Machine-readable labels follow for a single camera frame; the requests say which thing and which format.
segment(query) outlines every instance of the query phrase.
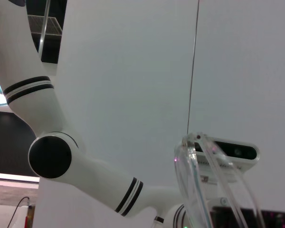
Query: white wall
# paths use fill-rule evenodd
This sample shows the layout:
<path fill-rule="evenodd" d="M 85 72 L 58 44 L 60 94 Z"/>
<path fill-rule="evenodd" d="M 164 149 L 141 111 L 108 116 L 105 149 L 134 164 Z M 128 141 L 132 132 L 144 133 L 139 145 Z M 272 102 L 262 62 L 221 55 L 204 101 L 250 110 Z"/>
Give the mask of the white wall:
<path fill-rule="evenodd" d="M 87 153 L 146 184 L 176 186 L 186 134 L 195 24 L 192 0 L 69 0 L 56 92 Z M 34 228 L 147 228 L 72 186 L 41 180 Z"/>
<path fill-rule="evenodd" d="M 285 210 L 285 0 L 201 1 L 190 131 L 257 145 L 245 177 Z"/>

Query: black stripe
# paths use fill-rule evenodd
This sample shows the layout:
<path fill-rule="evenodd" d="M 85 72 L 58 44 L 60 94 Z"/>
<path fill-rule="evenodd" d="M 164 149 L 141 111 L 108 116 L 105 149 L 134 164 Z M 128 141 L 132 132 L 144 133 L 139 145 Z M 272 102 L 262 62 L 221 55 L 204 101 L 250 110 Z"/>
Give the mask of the black stripe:
<path fill-rule="evenodd" d="M 122 213 L 122 216 L 126 216 L 129 211 L 131 210 L 131 208 L 133 207 L 134 203 L 136 202 L 139 194 L 141 193 L 143 189 L 143 183 L 140 182 L 137 191 L 135 192 L 135 195 L 133 197 L 133 199 L 131 200 L 130 204 L 128 205 L 127 209 Z"/>
<path fill-rule="evenodd" d="M 16 99 L 18 99 L 18 98 L 20 98 L 20 97 L 22 97 L 24 95 L 31 94 L 31 93 L 36 92 L 38 90 L 49 89 L 49 88 L 54 89 L 52 84 L 37 85 L 35 87 L 31 87 L 31 88 L 22 90 L 19 93 L 14 94 L 13 96 L 11 96 L 8 99 L 6 99 L 6 102 L 9 104 L 12 101 L 14 101 L 14 100 L 16 100 Z"/>
<path fill-rule="evenodd" d="M 135 177 L 133 177 L 132 183 L 130 184 L 130 187 L 128 188 L 128 191 L 126 192 L 126 194 L 124 195 L 122 201 L 120 202 L 120 204 L 118 205 L 118 207 L 116 208 L 116 212 L 119 213 L 119 211 L 123 208 L 125 202 L 127 201 L 127 199 L 129 198 L 135 183 L 136 183 L 137 179 Z"/>
<path fill-rule="evenodd" d="M 15 89 L 18 89 L 22 86 L 25 86 L 27 84 L 31 84 L 31 83 L 34 83 L 34 82 L 40 82 L 40 81 L 50 81 L 49 77 L 48 76 L 39 76 L 39 77 L 32 77 L 32 78 L 29 78 L 29 79 L 26 79 L 26 80 L 23 80 L 21 82 L 17 82 L 9 87 L 7 87 L 4 91 L 3 91 L 3 94 L 6 95 L 8 93 L 10 93 L 11 91 L 15 90 Z"/>
<path fill-rule="evenodd" d="M 186 215 L 186 211 L 184 212 L 184 214 L 182 215 L 182 218 L 181 218 L 181 228 L 184 227 L 184 219 L 185 219 L 185 215 Z"/>
<path fill-rule="evenodd" d="M 173 228 L 175 228 L 175 219 L 176 219 L 176 214 L 177 214 L 177 212 L 181 209 L 181 207 L 182 206 L 184 206 L 183 204 L 182 205 L 180 205 L 180 207 L 179 208 L 177 208 L 177 210 L 176 210 L 176 212 L 175 212 L 175 214 L 174 214 L 174 218 L 173 218 Z"/>
<path fill-rule="evenodd" d="M 62 133 L 62 134 L 67 135 L 68 137 L 70 137 L 70 138 L 75 142 L 77 148 L 79 148 L 78 145 L 77 145 L 77 143 L 76 143 L 76 141 L 75 141 L 75 139 L 73 139 L 73 138 L 72 138 L 70 135 L 68 135 L 67 133 L 64 133 L 64 132 L 51 132 L 51 133 Z"/>
<path fill-rule="evenodd" d="M 164 221 L 164 219 L 162 217 L 159 217 L 159 216 L 156 216 L 154 220 L 158 221 L 160 223 L 163 223 L 163 221 Z"/>
<path fill-rule="evenodd" d="M 179 212 L 177 213 L 176 222 L 175 222 L 175 228 L 177 228 L 177 226 L 178 226 L 180 212 L 181 212 L 183 209 L 184 209 L 184 205 L 182 205 L 182 208 L 181 208 L 181 209 L 179 210 Z"/>

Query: camera lens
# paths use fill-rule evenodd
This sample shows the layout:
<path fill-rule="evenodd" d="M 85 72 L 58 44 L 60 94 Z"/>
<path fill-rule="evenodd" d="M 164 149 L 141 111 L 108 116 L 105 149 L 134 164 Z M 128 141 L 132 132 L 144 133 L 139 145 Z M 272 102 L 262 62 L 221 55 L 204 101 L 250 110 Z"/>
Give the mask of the camera lens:
<path fill-rule="evenodd" d="M 241 155 L 242 155 L 242 151 L 239 150 L 238 148 L 236 148 L 236 149 L 234 150 L 234 154 L 235 154 L 236 156 L 241 156 Z"/>

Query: white robotic arm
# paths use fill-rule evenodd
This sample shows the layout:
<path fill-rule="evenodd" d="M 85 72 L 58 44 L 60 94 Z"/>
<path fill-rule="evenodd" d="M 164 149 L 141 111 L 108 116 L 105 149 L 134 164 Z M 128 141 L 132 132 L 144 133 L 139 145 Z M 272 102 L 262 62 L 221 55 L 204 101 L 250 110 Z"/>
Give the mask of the white robotic arm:
<path fill-rule="evenodd" d="M 74 185 L 127 217 L 153 207 L 162 223 L 181 203 L 178 189 L 146 186 L 82 153 L 31 38 L 25 0 L 0 0 L 0 86 L 10 108 L 36 134 L 28 160 L 39 176 Z"/>

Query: thin black cable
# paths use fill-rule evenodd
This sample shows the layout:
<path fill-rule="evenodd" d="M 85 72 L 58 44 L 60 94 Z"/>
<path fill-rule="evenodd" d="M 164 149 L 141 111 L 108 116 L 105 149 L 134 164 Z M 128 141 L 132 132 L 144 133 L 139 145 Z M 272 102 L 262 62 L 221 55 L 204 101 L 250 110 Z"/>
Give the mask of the thin black cable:
<path fill-rule="evenodd" d="M 11 217 L 11 219 L 10 219 L 10 221 L 9 221 L 9 225 L 8 225 L 7 228 L 10 227 L 10 223 L 11 223 L 11 221 L 12 221 L 13 218 L 14 218 L 14 215 L 15 215 L 15 213 L 16 213 L 17 208 L 19 207 L 20 203 L 21 203 L 25 198 L 28 198 L 28 202 L 29 202 L 29 197 L 27 197 L 27 196 L 23 197 L 23 198 L 19 201 L 19 203 L 18 203 L 18 205 L 17 205 L 17 207 L 16 207 L 16 209 L 15 209 L 15 211 L 14 211 L 14 214 L 13 214 L 13 216 Z"/>
<path fill-rule="evenodd" d="M 189 97 L 189 112 L 188 112 L 188 123 L 187 123 L 187 134 L 189 133 L 189 121 L 190 121 L 190 109 L 191 109 L 191 95 L 192 95 L 192 83 L 193 83 L 193 69 L 195 60 L 195 45 L 196 45 L 196 35 L 198 32 L 198 21 L 199 21 L 199 10 L 200 10 L 200 0 L 198 0 L 198 8 L 196 12 L 196 24 L 195 24 L 195 37 L 193 44 L 193 61 L 192 61 L 192 73 L 191 73 L 191 84 L 190 84 L 190 97 Z"/>

